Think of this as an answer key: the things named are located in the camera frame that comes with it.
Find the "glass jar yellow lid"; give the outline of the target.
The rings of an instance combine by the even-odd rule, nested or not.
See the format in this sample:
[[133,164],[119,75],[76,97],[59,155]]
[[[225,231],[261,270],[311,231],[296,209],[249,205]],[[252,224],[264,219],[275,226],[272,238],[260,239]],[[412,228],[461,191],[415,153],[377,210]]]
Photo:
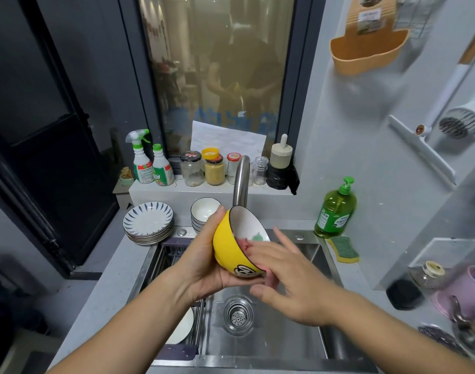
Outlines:
[[221,185],[226,178],[226,168],[220,151],[217,148],[205,148],[202,150],[202,158],[206,182],[212,186]]

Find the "person's left hand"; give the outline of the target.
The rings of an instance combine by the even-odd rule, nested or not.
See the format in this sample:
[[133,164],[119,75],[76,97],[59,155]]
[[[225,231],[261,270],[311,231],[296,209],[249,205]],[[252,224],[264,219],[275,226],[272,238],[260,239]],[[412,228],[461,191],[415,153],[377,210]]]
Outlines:
[[230,287],[265,284],[262,277],[240,278],[222,268],[213,245],[203,245],[203,229],[174,266],[177,298],[193,303]]

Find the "steel curved faucet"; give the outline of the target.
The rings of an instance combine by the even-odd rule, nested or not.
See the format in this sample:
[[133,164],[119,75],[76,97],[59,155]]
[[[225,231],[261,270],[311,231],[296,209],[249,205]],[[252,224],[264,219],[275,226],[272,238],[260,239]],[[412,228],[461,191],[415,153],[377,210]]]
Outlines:
[[233,206],[247,208],[247,197],[249,187],[250,158],[242,156],[236,168],[234,179]]

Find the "stack of blue striped plates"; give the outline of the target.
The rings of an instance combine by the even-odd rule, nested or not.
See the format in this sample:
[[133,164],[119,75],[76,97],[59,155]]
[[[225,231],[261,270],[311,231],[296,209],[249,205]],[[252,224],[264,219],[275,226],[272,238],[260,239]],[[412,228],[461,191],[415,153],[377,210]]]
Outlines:
[[126,236],[138,245],[152,245],[168,238],[174,229],[172,207],[160,201],[134,206],[124,216],[122,226]]

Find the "small glass jar cream lid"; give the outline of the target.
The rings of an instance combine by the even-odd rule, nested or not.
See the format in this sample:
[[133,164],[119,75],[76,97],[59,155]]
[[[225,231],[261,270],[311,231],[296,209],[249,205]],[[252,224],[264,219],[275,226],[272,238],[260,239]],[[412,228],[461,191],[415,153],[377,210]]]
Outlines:
[[425,261],[421,266],[410,267],[408,273],[413,282],[425,290],[442,288],[446,279],[445,268],[431,260]]

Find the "glass jar dark lid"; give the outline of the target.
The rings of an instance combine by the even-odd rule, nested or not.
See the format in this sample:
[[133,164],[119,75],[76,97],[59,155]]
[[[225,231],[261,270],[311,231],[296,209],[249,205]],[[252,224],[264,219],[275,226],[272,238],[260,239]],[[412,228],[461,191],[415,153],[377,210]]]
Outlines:
[[186,186],[199,186],[204,181],[202,154],[189,150],[180,156],[181,173]]

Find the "steel sink drain strainer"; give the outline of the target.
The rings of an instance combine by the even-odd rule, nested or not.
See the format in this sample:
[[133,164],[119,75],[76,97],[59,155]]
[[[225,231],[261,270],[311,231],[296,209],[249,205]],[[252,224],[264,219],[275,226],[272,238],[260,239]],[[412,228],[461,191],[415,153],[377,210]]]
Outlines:
[[244,335],[253,328],[253,303],[243,295],[229,297],[223,310],[224,327],[235,335]]

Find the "clear glass shaker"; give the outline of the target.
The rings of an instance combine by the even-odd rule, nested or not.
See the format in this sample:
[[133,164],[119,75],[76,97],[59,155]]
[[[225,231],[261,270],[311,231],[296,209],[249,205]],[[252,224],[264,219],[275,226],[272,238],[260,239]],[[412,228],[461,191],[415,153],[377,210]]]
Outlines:
[[269,159],[265,156],[258,156],[253,162],[253,183],[257,186],[266,184],[267,168]]

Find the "green yellow sponge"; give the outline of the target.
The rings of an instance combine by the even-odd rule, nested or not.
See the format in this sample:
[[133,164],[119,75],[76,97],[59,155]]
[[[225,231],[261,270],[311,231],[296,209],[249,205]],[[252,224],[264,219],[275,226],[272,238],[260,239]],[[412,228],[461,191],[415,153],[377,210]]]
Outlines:
[[334,236],[326,240],[333,249],[336,260],[340,263],[352,264],[360,260],[359,254],[353,248],[350,238],[346,236]]

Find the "purple sink drain rack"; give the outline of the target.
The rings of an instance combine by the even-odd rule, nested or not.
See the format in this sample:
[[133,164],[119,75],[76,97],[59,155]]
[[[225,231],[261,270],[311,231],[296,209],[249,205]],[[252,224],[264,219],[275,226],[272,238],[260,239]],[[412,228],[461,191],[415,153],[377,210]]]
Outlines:
[[[169,238],[160,243],[157,247],[155,258],[153,259],[150,280],[153,281],[161,273],[176,264],[191,241],[191,239],[187,238]],[[206,300],[198,300],[192,303],[190,307],[193,308],[195,322],[191,333],[180,344],[165,344],[155,358],[156,361],[165,360],[169,362],[180,361],[186,363],[194,360],[200,354],[206,305]]]

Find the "dark door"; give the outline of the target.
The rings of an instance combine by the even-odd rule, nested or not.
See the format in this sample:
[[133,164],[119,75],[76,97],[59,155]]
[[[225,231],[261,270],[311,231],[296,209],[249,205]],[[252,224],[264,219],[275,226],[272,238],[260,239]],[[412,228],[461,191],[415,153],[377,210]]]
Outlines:
[[112,169],[37,0],[0,0],[0,192],[64,277],[119,209]]

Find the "orange wall basket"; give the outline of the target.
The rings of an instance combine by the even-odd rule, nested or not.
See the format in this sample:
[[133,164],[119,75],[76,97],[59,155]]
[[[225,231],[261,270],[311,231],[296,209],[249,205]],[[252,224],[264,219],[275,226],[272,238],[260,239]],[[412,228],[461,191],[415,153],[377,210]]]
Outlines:
[[399,56],[409,29],[395,29],[397,0],[352,0],[345,34],[330,41],[335,70],[345,76],[383,68]]

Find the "yellow ceramic bowl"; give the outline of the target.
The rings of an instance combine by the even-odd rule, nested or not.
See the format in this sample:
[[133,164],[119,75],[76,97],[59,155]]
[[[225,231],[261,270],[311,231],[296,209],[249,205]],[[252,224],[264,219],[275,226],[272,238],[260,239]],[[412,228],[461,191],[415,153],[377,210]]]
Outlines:
[[230,208],[217,226],[213,247],[218,264],[236,277],[254,278],[266,272],[247,257],[253,242],[270,241],[269,235],[258,218],[246,207]]

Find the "steel ladle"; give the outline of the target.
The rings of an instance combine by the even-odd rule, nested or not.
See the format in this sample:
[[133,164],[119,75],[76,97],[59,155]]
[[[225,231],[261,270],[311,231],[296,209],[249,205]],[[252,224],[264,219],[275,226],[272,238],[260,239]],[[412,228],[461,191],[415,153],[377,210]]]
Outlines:
[[453,332],[455,338],[475,356],[475,318],[467,319],[462,315],[456,296],[450,296],[452,303]]

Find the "white plate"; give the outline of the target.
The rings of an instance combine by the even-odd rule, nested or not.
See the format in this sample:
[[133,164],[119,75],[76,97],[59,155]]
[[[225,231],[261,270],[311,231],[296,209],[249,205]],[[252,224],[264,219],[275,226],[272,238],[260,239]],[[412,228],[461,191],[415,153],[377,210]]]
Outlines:
[[189,308],[181,319],[177,327],[172,332],[171,336],[167,339],[166,345],[176,345],[183,342],[191,333],[195,322],[195,315],[193,308]]

